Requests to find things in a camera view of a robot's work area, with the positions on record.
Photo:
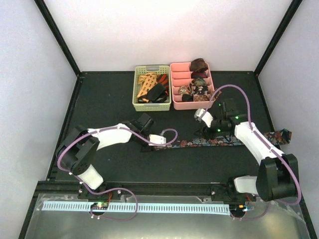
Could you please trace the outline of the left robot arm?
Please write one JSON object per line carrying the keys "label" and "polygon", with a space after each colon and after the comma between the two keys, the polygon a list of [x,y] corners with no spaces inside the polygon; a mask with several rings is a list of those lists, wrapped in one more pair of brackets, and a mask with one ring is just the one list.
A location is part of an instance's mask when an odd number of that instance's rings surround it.
{"label": "left robot arm", "polygon": [[163,135],[150,133],[154,120],[147,114],[138,119],[124,121],[115,126],[93,129],[77,126],[56,150],[57,165],[62,171],[79,178],[89,187],[96,199],[103,198],[107,186],[103,177],[92,165],[96,152],[114,144],[136,141],[145,149],[166,143]]}

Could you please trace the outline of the navy floral tie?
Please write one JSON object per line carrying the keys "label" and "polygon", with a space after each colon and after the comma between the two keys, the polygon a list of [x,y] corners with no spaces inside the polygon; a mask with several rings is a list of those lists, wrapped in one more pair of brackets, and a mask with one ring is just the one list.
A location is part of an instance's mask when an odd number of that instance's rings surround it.
{"label": "navy floral tie", "polygon": [[[292,132],[287,129],[282,129],[274,132],[263,133],[263,136],[274,146],[286,145],[291,142]],[[177,140],[172,144],[159,147],[154,146],[154,150],[188,148],[188,147],[203,147],[203,146],[242,146],[242,141],[235,136],[219,136],[214,139],[194,138],[190,140]]]}

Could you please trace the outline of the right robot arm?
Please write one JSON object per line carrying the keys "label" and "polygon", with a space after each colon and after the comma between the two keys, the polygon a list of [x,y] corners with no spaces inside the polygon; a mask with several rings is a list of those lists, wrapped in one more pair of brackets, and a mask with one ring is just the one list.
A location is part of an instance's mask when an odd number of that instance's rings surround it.
{"label": "right robot arm", "polygon": [[240,176],[233,179],[227,187],[227,196],[237,201],[245,193],[258,195],[264,201],[287,197],[301,198],[298,178],[298,161],[292,154],[285,154],[277,149],[249,121],[247,114],[238,114],[228,109],[226,103],[220,104],[223,118],[215,120],[205,109],[195,112],[195,119],[205,123],[204,133],[207,136],[219,136],[229,133],[235,136],[252,153],[259,165],[257,176]]}

